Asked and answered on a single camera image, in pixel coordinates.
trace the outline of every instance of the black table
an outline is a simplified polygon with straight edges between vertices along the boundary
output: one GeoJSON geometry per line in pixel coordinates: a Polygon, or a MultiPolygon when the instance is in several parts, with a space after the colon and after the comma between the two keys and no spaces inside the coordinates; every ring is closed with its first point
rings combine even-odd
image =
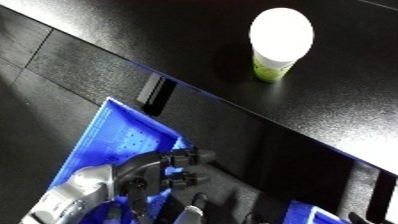
{"type": "Polygon", "coordinates": [[[398,174],[398,11],[356,0],[54,1],[0,4],[332,149],[398,174]],[[258,81],[248,30],[301,11],[315,43],[280,82],[258,81]]]}

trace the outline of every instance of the robotic hand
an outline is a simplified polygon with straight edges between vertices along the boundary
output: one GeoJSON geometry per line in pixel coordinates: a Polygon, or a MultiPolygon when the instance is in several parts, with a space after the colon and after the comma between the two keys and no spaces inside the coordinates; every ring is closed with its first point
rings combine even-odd
{"type": "Polygon", "coordinates": [[[151,223],[146,210],[148,196],[168,188],[183,190],[208,179],[189,172],[166,175],[165,169],[207,163],[214,158],[212,151],[185,149],[141,154],[119,166],[85,167],[45,193],[20,224],[78,223],[85,214],[116,196],[128,197],[130,209],[141,224],[151,223]]]}

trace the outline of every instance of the black floor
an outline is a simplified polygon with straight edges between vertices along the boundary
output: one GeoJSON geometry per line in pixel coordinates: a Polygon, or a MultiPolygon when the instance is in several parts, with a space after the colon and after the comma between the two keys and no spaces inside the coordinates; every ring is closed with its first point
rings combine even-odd
{"type": "MultiPolygon", "coordinates": [[[[0,45],[0,223],[17,223],[105,98],[140,110],[136,98],[151,74],[2,7],[0,45]]],[[[292,199],[344,218],[366,213],[379,171],[311,139],[184,85],[155,119],[218,154],[217,169],[200,168],[214,181],[177,192],[162,223],[197,191],[210,196],[211,223],[241,223],[252,210],[280,223],[292,199]]]]}

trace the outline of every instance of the blue bin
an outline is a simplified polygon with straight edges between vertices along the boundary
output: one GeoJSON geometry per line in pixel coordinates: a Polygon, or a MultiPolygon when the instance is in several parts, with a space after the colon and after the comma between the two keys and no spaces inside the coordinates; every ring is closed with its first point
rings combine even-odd
{"type": "MultiPolygon", "coordinates": [[[[49,189],[62,184],[75,171],[86,166],[118,165],[150,151],[168,152],[189,148],[192,145],[179,133],[135,111],[128,106],[107,98],[80,138],[49,189]]],[[[159,214],[169,191],[148,198],[149,215],[154,220],[159,214]]],[[[117,198],[122,204],[122,224],[130,224],[126,198],[117,198]]],[[[86,215],[80,224],[103,224],[111,203],[103,204],[86,215]]]]}
{"type": "Polygon", "coordinates": [[[348,222],[317,206],[292,201],[283,224],[348,224],[348,222]]]}

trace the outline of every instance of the cup lid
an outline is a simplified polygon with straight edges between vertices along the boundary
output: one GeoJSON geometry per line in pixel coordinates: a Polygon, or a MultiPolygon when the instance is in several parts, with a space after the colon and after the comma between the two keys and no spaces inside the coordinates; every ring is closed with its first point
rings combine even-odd
{"type": "Polygon", "coordinates": [[[263,57],[277,62],[291,62],[311,48],[314,32],[310,21],[289,8],[262,12],[250,27],[253,48],[263,57]]]}

